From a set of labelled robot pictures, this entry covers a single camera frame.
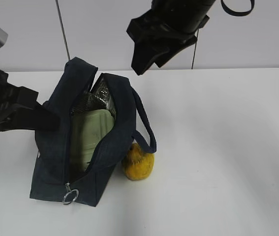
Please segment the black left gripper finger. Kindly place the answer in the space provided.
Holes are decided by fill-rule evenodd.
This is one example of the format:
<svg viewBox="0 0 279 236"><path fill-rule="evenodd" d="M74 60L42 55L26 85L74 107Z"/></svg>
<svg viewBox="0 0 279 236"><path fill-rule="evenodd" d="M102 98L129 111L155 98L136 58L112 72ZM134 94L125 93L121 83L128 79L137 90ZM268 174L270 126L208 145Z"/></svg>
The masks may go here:
<svg viewBox="0 0 279 236"><path fill-rule="evenodd" d="M0 123L0 132L11 130L56 131L60 118L38 102L33 109L18 108Z"/></svg>

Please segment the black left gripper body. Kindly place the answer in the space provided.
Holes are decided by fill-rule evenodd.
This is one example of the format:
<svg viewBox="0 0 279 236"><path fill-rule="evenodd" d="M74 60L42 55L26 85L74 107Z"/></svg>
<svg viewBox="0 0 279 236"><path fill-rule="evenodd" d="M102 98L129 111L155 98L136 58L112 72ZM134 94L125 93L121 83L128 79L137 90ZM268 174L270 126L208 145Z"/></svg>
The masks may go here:
<svg viewBox="0 0 279 236"><path fill-rule="evenodd" d="M0 70L0 125L9 124L22 110L32 111L37 106L38 92L10 84L8 74Z"/></svg>

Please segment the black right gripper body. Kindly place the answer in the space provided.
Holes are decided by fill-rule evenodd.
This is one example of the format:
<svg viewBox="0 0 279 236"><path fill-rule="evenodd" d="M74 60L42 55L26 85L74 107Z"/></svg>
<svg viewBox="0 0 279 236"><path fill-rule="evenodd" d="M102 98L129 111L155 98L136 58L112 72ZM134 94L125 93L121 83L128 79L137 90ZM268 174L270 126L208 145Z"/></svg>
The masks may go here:
<svg viewBox="0 0 279 236"><path fill-rule="evenodd" d="M148 40L186 41L197 37L197 31L207 24L209 18L207 9L150 9L131 19L126 32L133 43Z"/></svg>

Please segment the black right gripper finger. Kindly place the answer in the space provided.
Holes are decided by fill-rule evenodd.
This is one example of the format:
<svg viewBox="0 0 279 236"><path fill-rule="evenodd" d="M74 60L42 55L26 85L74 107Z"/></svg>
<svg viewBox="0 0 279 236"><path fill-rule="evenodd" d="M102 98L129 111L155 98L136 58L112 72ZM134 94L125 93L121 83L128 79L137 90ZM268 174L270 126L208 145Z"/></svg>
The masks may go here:
<svg viewBox="0 0 279 236"><path fill-rule="evenodd" d="M169 41L167 44L167 49L168 52L166 52L165 54L159 56L156 61L155 64L161 68L163 67L170 59L172 59L175 55L177 55L178 53L180 53L182 50L194 45L197 42L197 37L193 36L192 38L186 40L186 41L176 41L176 40L172 40Z"/></svg>
<svg viewBox="0 0 279 236"><path fill-rule="evenodd" d="M131 67L137 75L143 75L156 61L168 52L166 40L141 41L134 43Z"/></svg>

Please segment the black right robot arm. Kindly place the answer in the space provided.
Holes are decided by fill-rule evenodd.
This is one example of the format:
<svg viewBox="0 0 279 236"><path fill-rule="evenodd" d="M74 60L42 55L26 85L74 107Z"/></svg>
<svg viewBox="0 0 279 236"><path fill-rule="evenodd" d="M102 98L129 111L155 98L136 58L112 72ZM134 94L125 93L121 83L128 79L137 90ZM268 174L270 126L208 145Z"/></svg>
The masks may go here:
<svg viewBox="0 0 279 236"><path fill-rule="evenodd" d="M143 15L131 19L127 34L134 42L131 67L137 75L153 64L164 66L197 42L196 31L209 20L213 0L154 0Z"/></svg>

